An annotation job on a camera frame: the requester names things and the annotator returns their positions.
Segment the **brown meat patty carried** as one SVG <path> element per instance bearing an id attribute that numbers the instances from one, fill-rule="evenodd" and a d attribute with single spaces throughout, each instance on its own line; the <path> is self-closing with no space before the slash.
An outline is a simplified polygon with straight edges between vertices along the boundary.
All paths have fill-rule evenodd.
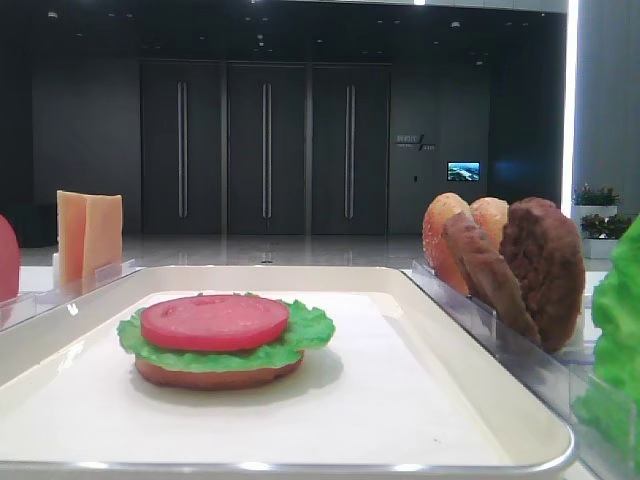
<path id="1" fill-rule="evenodd" d="M 519 282 L 487 234 L 459 212 L 445 221 L 442 238 L 470 294 L 491 306 L 505 325 L 540 345 L 539 330 L 526 309 Z"/>

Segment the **green lettuce leaf on tray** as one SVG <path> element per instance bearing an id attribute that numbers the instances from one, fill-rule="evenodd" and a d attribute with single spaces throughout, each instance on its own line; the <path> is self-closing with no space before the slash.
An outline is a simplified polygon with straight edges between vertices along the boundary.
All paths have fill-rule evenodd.
<path id="1" fill-rule="evenodd" d="M 307 307 L 299 300 L 286 302 L 290 317 L 283 334 L 276 340 L 251 350 L 232 352 L 197 352 L 157 347 L 141 334 L 140 316 L 152 306 L 142 307 L 119 322 L 117 335 L 120 346 L 136 359 L 146 360 L 173 371 L 224 372 L 246 371 L 264 367 L 282 367 L 294 363 L 301 354 L 321 349 L 332 339 L 336 327 L 324 310 Z"/>

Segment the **bread slice rack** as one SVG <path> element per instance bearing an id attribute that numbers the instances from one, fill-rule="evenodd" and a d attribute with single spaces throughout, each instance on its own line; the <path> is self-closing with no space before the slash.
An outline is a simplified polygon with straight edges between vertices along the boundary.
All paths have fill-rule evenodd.
<path id="1" fill-rule="evenodd" d="M 471 217 L 469 204 L 456 193 L 438 195 L 427 207 L 422 224 L 422 241 L 425 258 L 436 276 L 460 294 L 466 296 L 469 291 L 465 280 L 449 252 L 447 243 L 442 239 L 445 222 L 464 213 Z"/>
<path id="2" fill-rule="evenodd" d="M 475 222 L 487 234 L 495 250 L 498 250 L 503 238 L 503 228 L 508 220 L 509 204 L 495 197 L 483 197 L 471 205 Z"/>

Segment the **bottom bread slice on tray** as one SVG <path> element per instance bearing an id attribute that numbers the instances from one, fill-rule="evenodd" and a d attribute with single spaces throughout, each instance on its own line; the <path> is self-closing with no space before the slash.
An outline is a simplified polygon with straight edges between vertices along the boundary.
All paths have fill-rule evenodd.
<path id="1" fill-rule="evenodd" d="M 163 387 L 189 390 L 242 390 L 270 384 L 296 371 L 304 354 L 294 363 L 282 367 L 264 367 L 246 371 L 188 372 L 173 371 L 142 359 L 134 362 L 138 373 L 148 382 Z"/>

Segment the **red tomato slice on tray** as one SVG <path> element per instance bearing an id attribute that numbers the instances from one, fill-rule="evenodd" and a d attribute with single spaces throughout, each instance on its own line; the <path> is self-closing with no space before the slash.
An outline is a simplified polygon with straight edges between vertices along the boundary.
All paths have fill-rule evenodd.
<path id="1" fill-rule="evenodd" d="M 140 316 L 151 344 L 182 351 L 251 350 L 276 340 L 290 313 L 282 302 L 252 295 L 182 297 L 154 304 Z"/>

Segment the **orange cheese slice front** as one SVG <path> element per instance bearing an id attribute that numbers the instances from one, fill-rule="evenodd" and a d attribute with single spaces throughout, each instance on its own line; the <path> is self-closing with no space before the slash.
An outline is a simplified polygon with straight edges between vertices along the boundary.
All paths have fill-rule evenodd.
<path id="1" fill-rule="evenodd" d="M 86 293 L 121 272 L 123 209 L 121 195 L 86 197 L 82 288 Z"/>

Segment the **orange cheese slice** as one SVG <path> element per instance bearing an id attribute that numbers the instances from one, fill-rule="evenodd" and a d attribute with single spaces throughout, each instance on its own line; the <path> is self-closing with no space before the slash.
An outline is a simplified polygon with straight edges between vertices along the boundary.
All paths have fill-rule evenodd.
<path id="1" fill-rule="evenodd" d="M 71 284 L 83 275 L 86 206 L 85 195 L 57 191 L 60 285 Z"/>
<path id="2" fill-rule="evenodd" d="M 82 288 L 86 293 L 121 272 L 123 209 L 121 195 L 86 197 Z"/>

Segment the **brown meat patty in rack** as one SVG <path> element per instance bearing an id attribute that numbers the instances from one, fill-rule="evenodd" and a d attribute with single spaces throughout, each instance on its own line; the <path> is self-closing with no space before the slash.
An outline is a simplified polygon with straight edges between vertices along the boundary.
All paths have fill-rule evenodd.
<path id="1" fill-rule="evenodd" d="M 576 224 L 552 201 L 525 198 L 508 208 L 499 252 L 519 281 L 542 347 L 561 350 L 576 328 L 585 289 Z"/>

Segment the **orange cheese slice rear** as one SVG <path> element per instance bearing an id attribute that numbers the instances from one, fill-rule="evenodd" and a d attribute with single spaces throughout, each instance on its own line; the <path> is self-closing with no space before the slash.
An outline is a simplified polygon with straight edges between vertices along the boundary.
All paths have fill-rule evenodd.
<path id="1" fill-rule="evenodd" d="M 57 191 L 60 285 L 71 284 L 83 275 L 86 206 L 85 195 Z"/>

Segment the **red tomato slice in rack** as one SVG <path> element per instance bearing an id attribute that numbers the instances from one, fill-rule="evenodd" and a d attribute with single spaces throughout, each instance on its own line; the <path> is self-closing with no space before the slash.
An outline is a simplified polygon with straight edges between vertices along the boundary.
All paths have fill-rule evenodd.
<path id="1" fill-rule="evenodd" d="M 19 292 L 21 257 L 13 227 L 0 216 L 0 300 L 11 300 Z"/>

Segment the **green lettuce leaf in rack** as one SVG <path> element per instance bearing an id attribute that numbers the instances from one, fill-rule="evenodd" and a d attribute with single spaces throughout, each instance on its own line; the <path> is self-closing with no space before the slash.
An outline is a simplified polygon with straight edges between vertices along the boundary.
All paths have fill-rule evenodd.
<path id="1" fill-rule="evenodd" d="M 592 320 L 601 330 L 594 374 L 574 403 L 576 416 L 639 465 L 639 221 L 612 252 L 612 268 L 595 286 Z"/>

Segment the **dark triple door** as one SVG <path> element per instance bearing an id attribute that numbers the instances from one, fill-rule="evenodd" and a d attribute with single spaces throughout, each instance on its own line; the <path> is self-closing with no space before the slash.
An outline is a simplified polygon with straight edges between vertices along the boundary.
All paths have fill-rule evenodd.
<path id="1" fill-rule="evenodd" d="M 382 235 L 384 66 L 146 61 L 147 234 Z"/>

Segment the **white rectangular tray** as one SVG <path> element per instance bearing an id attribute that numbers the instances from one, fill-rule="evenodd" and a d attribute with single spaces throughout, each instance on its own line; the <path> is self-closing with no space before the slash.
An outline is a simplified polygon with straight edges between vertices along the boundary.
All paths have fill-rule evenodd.
<path id="1" fill-rule="evenodd" d="M 143 380 L 116 328 L 137 309 L 251 292 L 336 332 L 292 375 L 203 392 Z M 147 268 L 1 335 L 5 479 L 558 479 L 576 440 L 404 273 Z"/>

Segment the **clear acrylic rack right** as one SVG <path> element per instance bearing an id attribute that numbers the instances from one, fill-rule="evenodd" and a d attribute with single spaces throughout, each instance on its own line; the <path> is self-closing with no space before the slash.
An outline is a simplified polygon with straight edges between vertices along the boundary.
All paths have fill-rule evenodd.
<path id="1" fill-rule="evenodd" d="M 593 344 L 550 355 L 466 298 L 415 260 L 411 278 L 531 393 L 567 421 L 578 440 L 579 463 L 598 479 L 639 477 L 639 410 L 623 392 L 596 377 Z"/>

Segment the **clear acrylic rack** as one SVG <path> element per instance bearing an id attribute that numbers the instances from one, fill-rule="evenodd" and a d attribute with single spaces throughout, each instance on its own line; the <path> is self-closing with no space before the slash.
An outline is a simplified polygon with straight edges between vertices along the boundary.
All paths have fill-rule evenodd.
<path id="1" fill-rule="evenodd" d="M 140 267 L 131 259 L 100 267 L 86 278 L 61 286 L 57 253 L 52 256 L 51 266 L 23 266 L 20 268 L 18 296 L 1 303 L 1 330 L 6 331 L 60 305 L 74 303 L 83 294 L 137 270 Z"/>
<path id="2" fill-rule="evenodd" d="M 623 392 L 596 377 L 593 344 L 550 355 L 466 298 L 415 260 L 411 278 L 531 393 L 567 421 L 578 440 L 579 463 L 598 479 L 639 477 L 639 410 Z"/>

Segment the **potted plants white planter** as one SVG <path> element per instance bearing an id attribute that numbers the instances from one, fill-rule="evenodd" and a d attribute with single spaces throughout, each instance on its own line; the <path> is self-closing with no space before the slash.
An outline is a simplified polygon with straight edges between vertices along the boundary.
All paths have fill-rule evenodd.
<path id="1" fill-rule="evenodd" d="M 612 187 L 585 183 L 574 190 L 571 218 L 581 234 L 585 258 L 608 259 L 635 220 L 634 215 L 619 213 L 619 204 L 620 195 Z"/>

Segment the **clear acrylic rack left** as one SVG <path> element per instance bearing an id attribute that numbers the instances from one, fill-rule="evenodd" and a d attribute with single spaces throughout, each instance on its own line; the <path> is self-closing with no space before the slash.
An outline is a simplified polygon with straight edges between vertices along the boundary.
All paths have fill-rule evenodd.
<path id="1" fill-rule="evenodd" d="M 61 286 L 57 253 L 52 256 L 51 266 L 23 266 L 20 268 L 18 296 L 1 303 L 1 330 L 6 331 L 60 305 L 74 303 L 83 294 L 137 270 L 140 267 L 131 259 L 100 267 L 86 278 Z"/>

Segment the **small wall screen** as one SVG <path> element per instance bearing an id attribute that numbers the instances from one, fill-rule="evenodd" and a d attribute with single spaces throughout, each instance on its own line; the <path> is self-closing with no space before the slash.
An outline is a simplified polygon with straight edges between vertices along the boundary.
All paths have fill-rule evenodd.
<path id="1" fill-rule="evenodd" d="M 478 182 L 480 164 L 478 162 L 449 162 L 447 164 L 448 181 Z"/>

